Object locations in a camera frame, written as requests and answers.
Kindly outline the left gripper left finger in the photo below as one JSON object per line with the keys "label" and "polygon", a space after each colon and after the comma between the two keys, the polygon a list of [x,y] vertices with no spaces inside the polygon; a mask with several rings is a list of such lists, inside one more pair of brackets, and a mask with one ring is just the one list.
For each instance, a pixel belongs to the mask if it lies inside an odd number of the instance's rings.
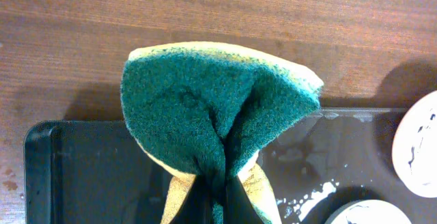
{"label": "left gripper left finger", "polygon": [[170,224],[211,224],[212,198],[203,176],[197,176],[181,208]]}

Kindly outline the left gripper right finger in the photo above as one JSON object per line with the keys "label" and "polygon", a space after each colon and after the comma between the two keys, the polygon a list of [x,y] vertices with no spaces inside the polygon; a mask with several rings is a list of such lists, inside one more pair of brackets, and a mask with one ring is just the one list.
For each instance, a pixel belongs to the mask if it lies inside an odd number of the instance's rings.
{"label": "left gripper right finger", "polygon": [[226,183],[224,224],[264,224],[243,188],[238,177]]}

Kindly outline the green yellow sponge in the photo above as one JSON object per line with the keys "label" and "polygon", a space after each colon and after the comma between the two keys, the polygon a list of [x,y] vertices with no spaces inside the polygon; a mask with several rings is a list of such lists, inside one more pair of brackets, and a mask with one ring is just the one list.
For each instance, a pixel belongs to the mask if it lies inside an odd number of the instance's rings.
{"label": "green yellow sponge", "polygon": [[175,221],[195,180],[211,195],[212,223],[225,220],[226,184],[237,180],[262,223],[281,217],[259,152],[320,108],[323,80],[306,66],[222,42],[138,48],[120,85],[126,127],[171,174],[161,221]]}

